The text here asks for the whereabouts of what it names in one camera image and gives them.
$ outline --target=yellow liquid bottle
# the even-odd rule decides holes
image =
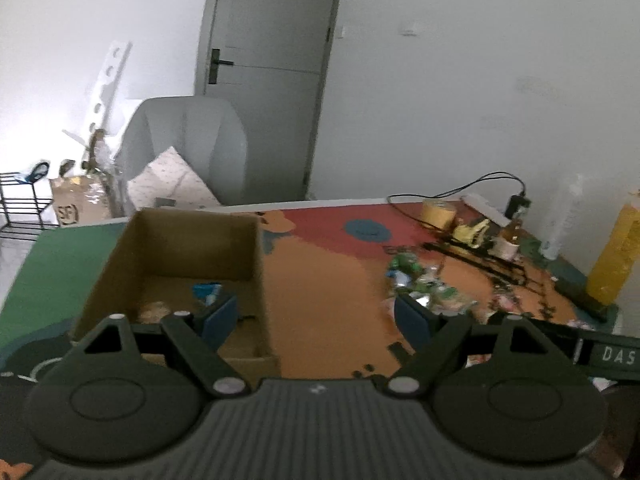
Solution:
[[[587,278],[587,294],[604,305],[613,303],[640,255],[640,190],[618,215],[609,241]]]

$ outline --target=door frame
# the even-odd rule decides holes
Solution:
[[[303,195],[300,200],[309,200],[314,197],[307,197],[310,183],[311,169],[318,139],[318,125],[322,112],[322,100],[324,99],[324,88],[326,85],[326,74],[329,67],[329,59],[335,39],[335,24],[338,17],[338,4],[340,0],[334,0],[329,15],[329,25],[327,31],[327,41],[324,45],[322,55],[322,67],[320,69],[320,81],[318,83],[318,93],[316,94],[316,104],[314,118],[309,132],[309,143],[306,152],[305,171],[302,179]],[[218,0],[205,0],[204,13],[202,16],[202,26],[200,27],[200,39],[198,41],[198,53],[196,56],[196,74],[194,83],[194,95],[204,95],[209,81],[209,69],[211,63],[211,36],[214,27],[214,19],[218,7]]]

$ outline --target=gray door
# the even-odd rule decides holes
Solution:
[[[302,198],[333,0],[218,0],[206,95],[234,106],[247,132],[248,202]]]

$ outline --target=black cable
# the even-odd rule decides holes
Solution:
[[[416,198],[421,198],[423,200],[434,200],[434,199],[439,199],[439,198],[446,198],[448,196],[455,195],[456,193],[459,193],[460,191],[464,191],[465,189],[467,189],[467,188],[469,188],[471,186],[474,186],[478,182],[485,182],[487,180],[516,180],[522,186],[522,190],[520,191],[520,195],[521,196],[526,196],[526,194],[527,194],[527,185],[524,183],[524,181],[520,177],[514,175],[513,173],[509,173],[508,171],[492,171],[491,173],[487,173],[487,174],[484,174],[483,176],[480,176],[480,177],[476,178],[474,181],[469,182],[468,184],[465,184],[464,186],[460,186],[460,187],[457,187],[455,189],[451,189],[449,191],[445,191],[443,193],[439,193],[437,195],[429,196],[429,195],[421,195],[421,194],[415,194],[415,193],[397,193],[397,194],[393,194],[393,195],[387,196],[386,197],[386,202],[393,209],[398,211],[400,214],[406,216],[407,218],[410,218],[411,220],[414,220],[415,222],[418,222],[418,223],[420,223],[422,225],[426,225],[427,227],[430,227],[431,229],[435,229],[438,232],[446,234],[446,232],[443,231],[443,229],[440,229],[439,227],[436,227],[435,225],[430,224],[429,222],[425,222],[421,218],[416,218],[415,216],[410,215],[406,211],[403,211],[401,208],[398,207],[397,203],[394,203],[392,201],[392,199],[393,198],[406,197],[406,196],[413,196],[413,197],[416,197]]]

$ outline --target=white wall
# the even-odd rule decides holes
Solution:
[[[423,34],[400,36],[411,20]],[[535,232],[559,177],[581,171],[585,214],[564,252],[590,269],[640,186],[640,0],[341,0],[342,26],[317,198],[433,194],[508,170],[529,185]],[[514,190],[478,187],[500,206]]]
[[[205,0],[0,0],[0,171],[65,156],[112,40],[131,40],[125,98],[193,94]]]

